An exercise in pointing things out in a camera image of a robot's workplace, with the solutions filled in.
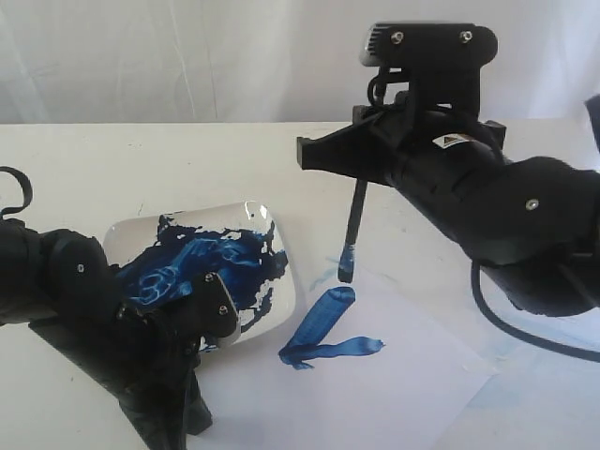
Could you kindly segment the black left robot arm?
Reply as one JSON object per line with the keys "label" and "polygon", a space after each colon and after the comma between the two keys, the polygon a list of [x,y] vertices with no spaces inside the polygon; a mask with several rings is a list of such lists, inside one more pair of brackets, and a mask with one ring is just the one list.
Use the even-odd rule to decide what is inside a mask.
{"label": "black left robot arm", "polygon": [[143,310],[97,239],[1,225],[1,323],[27,324],[103,387],[150,449],[184,449],[213,424],[195,375],[200,305],[190,293]]}

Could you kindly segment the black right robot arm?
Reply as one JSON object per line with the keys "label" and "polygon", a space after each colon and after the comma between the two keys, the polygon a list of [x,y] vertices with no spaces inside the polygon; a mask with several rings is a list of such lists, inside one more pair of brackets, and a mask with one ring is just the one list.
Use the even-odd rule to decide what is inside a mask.
{"label": "black right robot arm", "polygon": [[474,105],[478,69],[381,73],[402,80],[393,103],[377,98],[351,125],[299,138],[303,170],[345,175],[398,192],[515,308],[549,317],[599,305],[599,175],[554,157],[513,160],[505,129]]}

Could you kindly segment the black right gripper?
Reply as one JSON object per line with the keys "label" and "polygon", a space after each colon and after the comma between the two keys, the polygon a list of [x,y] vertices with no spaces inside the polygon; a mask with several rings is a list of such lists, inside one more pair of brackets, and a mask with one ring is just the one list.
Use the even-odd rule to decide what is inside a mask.
{"label": "black right gripper", "polygon": [[318,139],[296,138],[304,171],[321,171],[388,184],[396,164],[427,150],[442,152],[472,143],[492,161],[502,159],[502,142],[478,121],[480,69],[379,68],[367,87],[369,105],[358,124]]}

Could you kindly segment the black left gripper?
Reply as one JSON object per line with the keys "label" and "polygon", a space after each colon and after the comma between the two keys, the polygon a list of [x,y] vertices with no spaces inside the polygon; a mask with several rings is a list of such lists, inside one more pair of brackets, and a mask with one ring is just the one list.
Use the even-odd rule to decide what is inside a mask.
{"label": "black left gripper", "polygon": [[220,343],[220,277],[197,276],[158,307],[126,309],[118,331],[122,412],[148,449],[186,449],[186,433],[213,425],[195,369],[201,341]]}

